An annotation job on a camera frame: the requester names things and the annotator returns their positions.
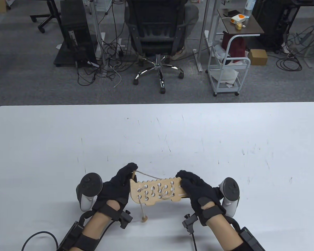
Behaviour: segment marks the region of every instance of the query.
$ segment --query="chair backrest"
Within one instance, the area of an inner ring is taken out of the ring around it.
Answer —
[[[139,53],[174,55],[184,45],[187,0],[127,0],[126,24]]]

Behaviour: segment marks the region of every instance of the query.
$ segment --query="red bag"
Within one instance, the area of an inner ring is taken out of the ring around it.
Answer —
[[[229,40],[235,35],[230,35],[229,33],[223,31],[222,48],[227,50]],[[245,40],[243,37],[237,37],[231,41],[229,54],[232,58],[244,57],[245,56]]]

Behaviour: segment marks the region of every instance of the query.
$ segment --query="human arm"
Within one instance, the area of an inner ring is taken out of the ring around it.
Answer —
[[[223,213],[224,209],[221,206],[220,200],[223,198],[223,194],[218,187],[211,187],[205,183],[199,176],[192,172],[179,171],[176,177],[181,178],[181,186],[187,193],[191,201],[191,206],[195,211],[195,214],[199,217],[199,220],[203,226],[209,226],[219,241],[224,251],[246,251],[248,247],[233,227],[227,222],[223,214],[217,214],[210,219],[205,219],[203,216],[203,210],[218,206]],[[198,200],[202,197],[209,198],[211,201],[201,206]]]
[[[91,247],[91,245],[95,248],[97,245],[96,240],[100,238],[109,221],[112,218],[115,221],[119,219],[118,215],[128,203],[130,193],[129,180],[133,176],[133,171],[137,170],[137,168],[136,164],[129,163],[121,168],[110,181],[103,183],[103,188],[92,206],[92,211],[90,211],[93,212],[93,216],[83,227],[81,241],[76,241],[70,251],[81,251],[84,246],[85,249],[87,246]]]

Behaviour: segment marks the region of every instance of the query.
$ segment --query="forearm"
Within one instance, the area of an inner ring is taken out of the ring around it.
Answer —
[[[214,202],[209,202],[202,209],[213,207]],[[233,227],[227,222],[222,214],[210,218],[206,225],[213,231],[216,239],[219,241],[224,251],[231,251],[241,245],[243,240]]]
[[[115,210],[120,209],[120,205],[117,201],[107,201],[107,204],[114,208]],[[111,218],[102,213],[96,212],[91,220],[85,225],[83,230],[83,235],[90,237],[92,239],[99,239],[103,230],[108,225]],[[70,251],[82,251],[77,247],[73,247]]]

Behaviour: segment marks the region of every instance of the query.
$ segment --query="person's leg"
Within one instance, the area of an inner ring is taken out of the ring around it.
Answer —
[[[185,30],[185,38],[187,38],[195,24],[197,23],[199,19],[199,9],[198,7],[196,7],[194,4],[190,3],[190,2],[187,2],[185,4],[185,22],[187,23],[188,22],[188,26],[186,27],[186,30]],[[186,50],[185,50],[185,46],[180,50],[178,51],[174,56],[171,56],[170,59],[171,60],[176,60],[182,56],[184,56],[186,54]]]

